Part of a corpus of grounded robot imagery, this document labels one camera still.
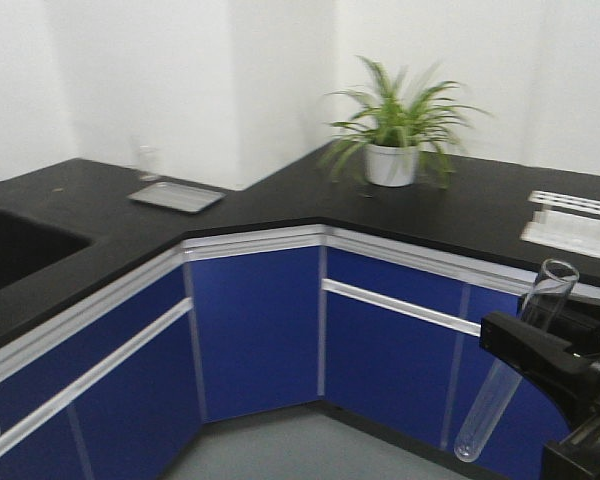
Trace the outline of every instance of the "blue cabinet door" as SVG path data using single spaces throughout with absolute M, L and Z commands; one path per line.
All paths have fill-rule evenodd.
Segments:
M 208 421 L 317 398 L 319 248 L 191 263 Z
M 493 310 L 515 315 L 516 304 L 514 295 L 471 287 L 469 319 L 479 322 Z M 450 449 L 494 358 L 480 349 L 477 338 L 464 338 Z M 523 379 L 476 463 L 511 479 L 536 479 L 543 444 L 550 439 L 561 440 L 567 433 L 566 423 L 553 403 Z
M 76 445 L 62 411 L 0 457 L 0 480 L 87 480 Z
M 183 273 L 178 268 L 5 379 L 0 383 L 2 430 L 18 423 L 184 297 Z
M 327 302 L 326 399 L 437 447 L 455 332 L 336 294 Z
M 95 480 L 153 480 L 200 428 L 188 318 L 75 400 Z

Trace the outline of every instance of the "metal tray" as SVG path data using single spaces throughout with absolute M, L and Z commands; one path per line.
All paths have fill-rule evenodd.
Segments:
M 225 194 L 170 182 L 158 182 L 129 195 L 136 202 L 150 203 L 187 213 L 197 213 Z

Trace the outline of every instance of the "black sink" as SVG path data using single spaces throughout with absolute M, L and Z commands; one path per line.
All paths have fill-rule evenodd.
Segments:
M 0 211 L 0 289 L 90 243 L 71 232 Z

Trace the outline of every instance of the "black countertop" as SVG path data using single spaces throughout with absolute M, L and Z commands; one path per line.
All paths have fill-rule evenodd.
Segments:
M 94 243 L 0 290 L 0 347 L 185 238 L 323 223 L 530 271 L 548 257 L 600 286 L 600 260 L 519 239 L 538 209 L 532 190 L 600 200 L 600 177 L 454 158 L 447 190 L 328 180 L 313 152 L 195 215 L 127 199 L 133 170 L 74 159 L 0 182 L 0 210 Z

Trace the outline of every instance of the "floor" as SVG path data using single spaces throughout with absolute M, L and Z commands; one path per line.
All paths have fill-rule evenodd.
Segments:
M 467 480 L 309 407 L 207 425 L 161 480 Z

